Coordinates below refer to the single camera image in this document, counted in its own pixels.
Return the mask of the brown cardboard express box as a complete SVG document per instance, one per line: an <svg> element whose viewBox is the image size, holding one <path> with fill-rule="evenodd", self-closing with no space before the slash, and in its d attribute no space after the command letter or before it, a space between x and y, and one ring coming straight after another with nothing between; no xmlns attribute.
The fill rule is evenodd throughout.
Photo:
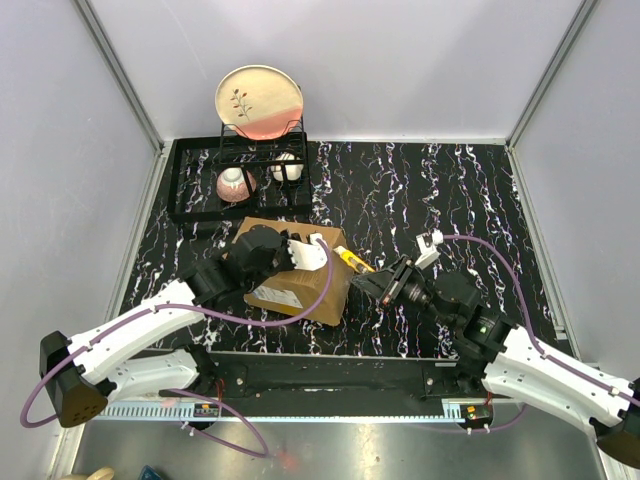
<svg viewBox="0 0 640 480"><path fill-rule="evenodd" d="M251 227L267 226L281 232L299 234L302 240L314 233L322 235L330 249L333 260L333 275L329 290L321 303L306 316L306 319L329 326L337 326L342 318L350 288L353 270L333 251L335 247L346 247L346 238L340 227L319 226L312 224L283 222L276 220L246 217L241 223L235 240ZM310 307L320 296L328 278L328 267L317 271L293 270L281 272L267 279L252 293L244 296L244 301L257 308L287 315L300 314Z"/></svg>

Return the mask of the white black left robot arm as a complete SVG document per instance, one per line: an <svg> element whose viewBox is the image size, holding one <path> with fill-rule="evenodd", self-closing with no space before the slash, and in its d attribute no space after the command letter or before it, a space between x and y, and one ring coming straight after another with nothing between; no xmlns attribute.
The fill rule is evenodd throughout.
<svg viewBox="0 0 640 480"><path fill-rule="evenodd" d="M87 422L118 389L117 366L168 334L199 322L205 309L224 310L280 272L294 270L298 234L257 225L230 245L183 270L145 303L100 327L40 341L39 373L64 428Z"/></svg>

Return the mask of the yellow utility knife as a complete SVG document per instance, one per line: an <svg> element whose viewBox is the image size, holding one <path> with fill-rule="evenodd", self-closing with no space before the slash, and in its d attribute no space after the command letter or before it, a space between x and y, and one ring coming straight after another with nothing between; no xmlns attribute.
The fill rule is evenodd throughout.
<svg viewBox="0 0 640 480"><path fill-rule="evenodd" d="M337 246L333 249L333 251L345 264L347 264L358 274L368 274L375 272L375 269L373 267L371 267L364 260L354 254L351 250L343 246Z"/></svg>

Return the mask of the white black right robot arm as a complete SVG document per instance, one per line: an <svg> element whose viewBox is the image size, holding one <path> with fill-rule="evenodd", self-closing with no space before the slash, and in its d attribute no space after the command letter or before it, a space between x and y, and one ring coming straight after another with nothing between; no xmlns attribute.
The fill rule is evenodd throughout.
<svg viewBox="0 0 640 480"><path fill-rule="evenodd" d="M576 427L608 456L639 466L639 384L598 370L553 348L483 303L459 273L423 277L406 256L360 274L353 286L384 306L416 308L444 324L458 354L454 384L510 397Z"/></svg>

